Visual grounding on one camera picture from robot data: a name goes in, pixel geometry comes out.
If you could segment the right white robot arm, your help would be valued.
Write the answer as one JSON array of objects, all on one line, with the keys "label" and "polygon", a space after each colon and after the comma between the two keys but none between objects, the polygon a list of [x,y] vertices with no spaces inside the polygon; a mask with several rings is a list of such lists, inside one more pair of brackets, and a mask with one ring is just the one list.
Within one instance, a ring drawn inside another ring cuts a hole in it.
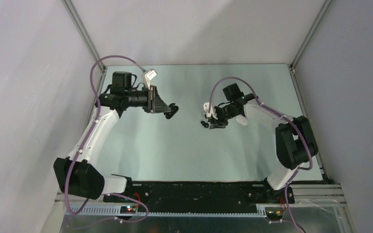
[{"label": "right white robot arm", "polygon": [[281,199],[282,189],[291,182],[299,170],[310,170],[312,158],[319,149],[310,122],[305,116],[283,114],[262,102],[254,93],[244,94],[236,83],[223,89],[226,103],[203,104],[205,120],[201,124],[209,129],[224,129],[229,120],[241,125],[255,120],[275,135],[275,151],[278,165],[265,179],[267,186],[263,197],[275,203]]}]

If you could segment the black earbud pair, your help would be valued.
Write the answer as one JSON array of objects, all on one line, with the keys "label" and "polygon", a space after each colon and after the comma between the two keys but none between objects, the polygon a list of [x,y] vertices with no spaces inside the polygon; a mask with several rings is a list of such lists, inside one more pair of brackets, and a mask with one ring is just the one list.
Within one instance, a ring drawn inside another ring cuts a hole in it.
[{"label": "black earbud pair", "polygon": [[209,127],[209,123],[208,123],[208,122],[201,121],[200,123],[201,123],[201,125],[202,125],[204,128],[208,128],[208,127]]}]

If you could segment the white earbud charging case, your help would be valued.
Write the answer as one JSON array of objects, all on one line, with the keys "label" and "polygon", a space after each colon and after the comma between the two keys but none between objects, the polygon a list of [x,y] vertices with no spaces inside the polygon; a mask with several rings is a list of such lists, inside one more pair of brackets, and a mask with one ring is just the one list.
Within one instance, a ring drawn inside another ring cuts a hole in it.
[{"label": "white earbud charging case", "polygon": [[248,125],[248,119],[247,119],[247,117],[245,117],[243,115],[236,116],[235,120],[236,120],[236,122],[238,122],[239,124],[241,124],[243,126]]}]

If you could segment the black earbud charging case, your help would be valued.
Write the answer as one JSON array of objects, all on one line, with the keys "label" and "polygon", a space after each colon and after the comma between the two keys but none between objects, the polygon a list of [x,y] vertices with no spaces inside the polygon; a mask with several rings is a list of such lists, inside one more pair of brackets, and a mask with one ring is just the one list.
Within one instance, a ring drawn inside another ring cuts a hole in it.
[{"label": "black earbud charging case", "polygon": [[166,119],[171,119],[179,111],[179,107],[176,105],[176,103],[171,103],[169,105],[169,108],[170,108],[170,111],[164,113]]}]

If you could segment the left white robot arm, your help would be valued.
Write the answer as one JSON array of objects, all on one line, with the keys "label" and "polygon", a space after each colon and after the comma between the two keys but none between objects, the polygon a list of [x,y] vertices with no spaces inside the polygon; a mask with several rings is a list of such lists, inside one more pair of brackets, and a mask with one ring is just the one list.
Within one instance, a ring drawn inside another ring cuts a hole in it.
[{"label": "left white robot arm", "polygon": [[99,95],[91,120],[75,148],[66,158],[57,158],[54,172],[62,193],[95,200],[101,195],[115,193],[122,202],[129,202],[134,189],[129,178],[121,175],[103,175],[96,168],[101,149],[110,131],[130,107],[140,107],[146,113],[163,113],[170,119],[178,111],[175,103],[166,104],[151,80],[157,75],[154,69],[142,73],[142,88],[135,86],[131,72],[115,71],[112,82]]}]

